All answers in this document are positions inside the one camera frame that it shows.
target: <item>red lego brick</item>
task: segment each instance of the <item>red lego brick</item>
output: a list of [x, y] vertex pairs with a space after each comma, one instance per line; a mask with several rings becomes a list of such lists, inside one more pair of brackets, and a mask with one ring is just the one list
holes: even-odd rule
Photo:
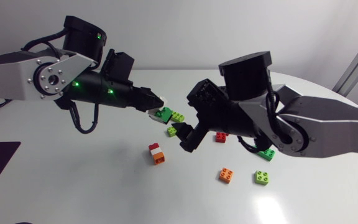
[[226, 134], [224, 133], [216, 133], [216, 142], [225, 143], [226, 142]]
[[158, 143], [154, 143], [154, 144], [152, 144], [152, 145], [149, 145], [149, 150], [153, 150], [153, 149], [156, 149], [156, 148], [158, 148], [158, 147], [160, 147], [160, 146], [158, 145]]

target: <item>white lego brick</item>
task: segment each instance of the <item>white lego brick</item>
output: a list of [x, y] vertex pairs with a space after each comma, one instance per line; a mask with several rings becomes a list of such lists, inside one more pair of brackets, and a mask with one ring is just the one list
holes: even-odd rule
[[162, 152], [160, 147], [150, 150], [150, 153], [152, 154], [152, 156], [156, 155], [159, 152]]

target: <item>table surface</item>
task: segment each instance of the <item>table surface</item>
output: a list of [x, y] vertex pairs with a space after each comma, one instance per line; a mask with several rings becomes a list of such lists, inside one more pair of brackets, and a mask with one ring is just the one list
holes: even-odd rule
[[[134, 70], [135, 86], [151, 87], [167, 106], [198, 122], [186, 96], [205, 78], [224, 85], [217, 70]], [[349, 100], [324, 87], [279, 73], [305, 95]], [[83, 127], [93, 105], [79, 103]], [[43, 223], [358, 223], [358, 154], [325, 159], [277, 153], [267, 162], [235, 136], [225, 144], [209, 132], [193, 153], [166, 128], [134, 108], [101, 106], [91, 134], [80, 134], [54, 102], [14, 101], [0, 110], [0, 141], [21, 141], [0, 175], [0, 224]], [[158, 166], [148, 145], [158, 142]], [[234, 171], [230, 184], [218, 180]], [[253, 181], [269, 173], [268, 185]]]

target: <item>green lego brick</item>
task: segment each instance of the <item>green lego brick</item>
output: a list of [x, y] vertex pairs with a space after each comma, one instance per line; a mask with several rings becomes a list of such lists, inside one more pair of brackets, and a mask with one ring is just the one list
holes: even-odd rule
[[177, 135], [177, 130], [174, 127], [167, 128], [168, 134], [170, 137], [174, 137]]
[[272, 149], [266, 149], [265, 151], [258, 152], [258, 156], [266, 159], [267, 161], [271, 161], [276, 152]]
[[167, 124], [169, 119], [172, 117], [172, 110], [170, 108], [164, 107], [161, 111], [155, 112], [154, 116], [160, 118], [165, 124]]
[[174, 122], [180, 123], [180, 122], [183, 122], [185, 120], [185, 117], [180, 113], [172, 111], [172, 118], [171, 119]]
[[266, 172], [257, 170], [255, 172], [255, 183], [266, 185], [269, 183], [269, 175]]

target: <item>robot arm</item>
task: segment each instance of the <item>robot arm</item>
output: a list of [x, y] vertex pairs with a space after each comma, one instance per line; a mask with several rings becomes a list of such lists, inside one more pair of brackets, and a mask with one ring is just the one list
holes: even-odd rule
[[[54, 35], [29, 42], [20, 52], [0, 55], [0, 98], [10, 100], [53, 100], [70, 110], [76, 128], [89, 133], [98, 119], [98, 105], [140, 111], [160, 108], [164, 102], [150, 88], [134, 87], [128, 80], [134, 59], [111, 49], [100, 72], [93, 71], [101, 61], [106, 33], [73, 16], [66, 16], [65, 28]], [[49, 41], [65, 35], [63, 49]], [[50, 48], [38, 53], [28, 50], [37, 44]], [[93, 127], [82, 130], [72, 100], [95, 104]]]
[[[195, 129], [173, 124], [181, 147], [192, 152], [208, 131], [255, 139], [251, 152], [274, 144], [289, 156], [330, 157], [358, 152], [358, 107], [325, 98], [303, 96], [286, 85], [271, 85], [270, 52], [246, 55], [219, 69], [226, 86], [206, 79], [187, 96], [197, 110]], [[281, 102], [284, 107], [276, 112]]]

